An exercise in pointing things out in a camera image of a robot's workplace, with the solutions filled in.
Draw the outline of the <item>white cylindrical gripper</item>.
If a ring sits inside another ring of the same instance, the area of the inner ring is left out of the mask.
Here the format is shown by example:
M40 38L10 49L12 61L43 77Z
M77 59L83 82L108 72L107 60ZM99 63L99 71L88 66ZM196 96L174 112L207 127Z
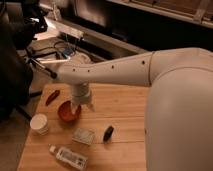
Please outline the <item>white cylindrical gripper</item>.
M92 92L88 83L76 84L71 86L71 112L75 115L77 105L87 105L88 109L92 112L95 111L92 101Z

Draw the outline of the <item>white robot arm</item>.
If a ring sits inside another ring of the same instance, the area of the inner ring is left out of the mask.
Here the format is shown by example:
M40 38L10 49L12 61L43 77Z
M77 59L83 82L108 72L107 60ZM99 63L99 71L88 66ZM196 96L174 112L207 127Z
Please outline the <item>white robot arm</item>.
M95 64L71 59L57 74L78 100L90 83L148 87L147 171L213 171L213 52L170 49Z

